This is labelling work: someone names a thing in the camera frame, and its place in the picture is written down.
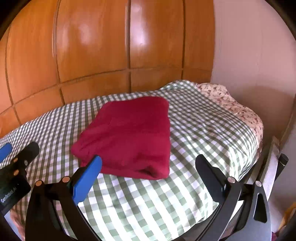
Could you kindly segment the red cloth garment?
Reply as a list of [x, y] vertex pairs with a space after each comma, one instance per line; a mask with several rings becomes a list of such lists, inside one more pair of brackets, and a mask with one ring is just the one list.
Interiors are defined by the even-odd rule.
[[105, 103], [79, 135], [71, 153], [86, 166], [102, 159], [102, 173], [136, 179], [166, 179], [170, 173], [169, 102], [145, 96]]

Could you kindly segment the floral pillow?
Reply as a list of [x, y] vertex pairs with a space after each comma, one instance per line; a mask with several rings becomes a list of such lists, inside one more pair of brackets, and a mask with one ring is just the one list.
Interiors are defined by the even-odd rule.
[[261, 118], [250, 108], [240, 104], [228, 92], [225, 86], [220, 84], [201, 83], [196, 84], [201, 94], [218, 104], [220, 107], [230, 111], [240, 120], [248, 125], [256, 136], [257, 149], [262, 148], [264, 126]]

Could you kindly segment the green white checkered bedsheet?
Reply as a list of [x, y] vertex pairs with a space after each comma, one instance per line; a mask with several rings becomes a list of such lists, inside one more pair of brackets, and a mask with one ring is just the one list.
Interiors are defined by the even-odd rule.
[[102, 170], [79, 208], [102, 240], [173, 240], [217, 208], [198, 155], [241, 180], [256, 163], [263, 122], [218, 84], [178, 80], [147, 92], [66, 104], [1, 138], [40, 153], [28, 182], [55, 183], [94, 157]]

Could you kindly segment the white bed frame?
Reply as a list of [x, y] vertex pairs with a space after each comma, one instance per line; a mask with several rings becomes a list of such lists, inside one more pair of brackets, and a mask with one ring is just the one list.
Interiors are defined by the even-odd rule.
[[268, 200], [271, 195], [280, 157], [280, 142], [272, 137], [264, 146], [257, 162], [241, 179], [251, 188], [250, 197], [245, 197], [239, 209], [234, 233], [242, 235], [238, 240], [271, 240], [271, 219]]

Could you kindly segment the wooden wardrobe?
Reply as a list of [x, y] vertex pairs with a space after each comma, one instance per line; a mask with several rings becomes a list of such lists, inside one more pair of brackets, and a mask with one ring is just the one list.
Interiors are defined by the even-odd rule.
[[1, 1], [1, 135], [68, 103], [209, 82], [213, 1]]

